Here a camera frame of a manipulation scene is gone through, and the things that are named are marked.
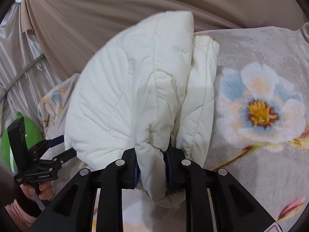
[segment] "beige fabric backdrop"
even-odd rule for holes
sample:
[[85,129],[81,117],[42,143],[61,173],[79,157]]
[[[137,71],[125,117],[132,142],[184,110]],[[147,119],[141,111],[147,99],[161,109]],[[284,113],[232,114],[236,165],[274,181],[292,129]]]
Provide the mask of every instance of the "beige fabric backdrop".
[[191,10],[195,30],[278,26],[306,21],[295,0],[23,0],[23,31],[33,29],[57,75],[81,72],[115,34],[159,11]]

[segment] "white curtain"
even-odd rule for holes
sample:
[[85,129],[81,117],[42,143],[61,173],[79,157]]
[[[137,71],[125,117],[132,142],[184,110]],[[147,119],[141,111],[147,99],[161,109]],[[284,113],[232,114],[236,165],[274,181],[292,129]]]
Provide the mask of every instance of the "white curtain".
[[[0,88],[6,88],[10,81],[41,53],[33,32],[22,32],[20,4],[15,2],[0,26]],[[15,115],[20,111],[43,130],[37,114],[38,103],[60,82],[46,58],[43,58],[8,91],[7,99],[11,112]]]

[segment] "pink sleeve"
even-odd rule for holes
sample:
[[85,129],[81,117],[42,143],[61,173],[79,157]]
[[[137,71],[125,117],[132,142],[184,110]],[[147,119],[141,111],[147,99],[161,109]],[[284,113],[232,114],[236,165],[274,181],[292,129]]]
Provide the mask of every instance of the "pink sleeve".
[[22,232],[27,232],[36,220],[36,218],[24,212],[16,200],[11,205],[7,205],[5,209]]

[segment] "blue flower petal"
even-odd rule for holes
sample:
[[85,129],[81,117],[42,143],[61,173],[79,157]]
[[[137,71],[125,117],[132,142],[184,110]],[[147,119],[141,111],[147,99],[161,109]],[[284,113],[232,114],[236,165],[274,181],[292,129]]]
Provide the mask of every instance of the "blue flower petal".
[[55,105],[59,104],[59,102],[61,101],[61,93],[58,91],[54,91],[52,94],[52,101]]
[[302,94],[294,90],[294,85],[284,78],[280,78],[279,84],[276,85],[274,94],[278,95],[283,103],[289,99],[297,99],[303,102]]
[[243,96],[245,85],[240,72],[234,69],[223,69],[223,76],[219,81],[219,93],[230,101]]

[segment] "flower print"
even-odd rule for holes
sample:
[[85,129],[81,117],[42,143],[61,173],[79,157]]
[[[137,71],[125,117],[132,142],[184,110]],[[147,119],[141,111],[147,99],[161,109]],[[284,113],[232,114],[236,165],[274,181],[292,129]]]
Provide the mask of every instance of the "flower print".
[[97,225],[97,219],[98,219],[98,202],[100,200],[100,193],[101,189],[98,188],[97,193],[95,195],[95,206],[93,209],[93,216],[92,216],[92,232],[96,232],[96,225]]
[[257,149],[260,148],[260,146],[261,146],[261,144],[256,144],[256,145],[252,145],[252,146],[247,146],[247,147],[243,148],[239,154],[237,154],[235,157],[231,158],[230,160],[224,162],[224,163],[221,164],[221,165],[217,165],[217,166],[215,166],[215,167],[209,167],[209,168],[207,168],[207,169],[208,169],[208,170],[211,170],[211,171],[214,171],[214,170],[218,170],[218,169],[220,169],[220,168],[224,168],[224,167],[226,167],[227,165],[229,165],[229,164],[235,162],[236,160],[240,159],[241,157],[244,157],[244,156],[246,156],[246,155],[248,155],[248,154],[250,154],[250,153],[256,151]]
[[58,92],[65,94],[66,93],[66,89],[59,89]]
[[260,144],[272,151],[305,129],[301,93],[267,65],[251,63],[240,72],[223,69],[216,80],[217,127],[238,148]]
[[285,208],[280,212],[277,221],[286,220],[290,217],[295,216],[298,212],[303,210],[305,198],[296,199],[285,206]]
[[295,138],[289,143],[299,149],[309,149],[309,125],[306,126],[302,135],[299,138]]
[[63,109],[64,109],[63,107],[60,107],[60,108],[59,108],[58,115],[60,115],[60,114],[63,112]]
[[55,105],[59,105],[61,102],[61,93],[58,91],[53,91],[51,99]]

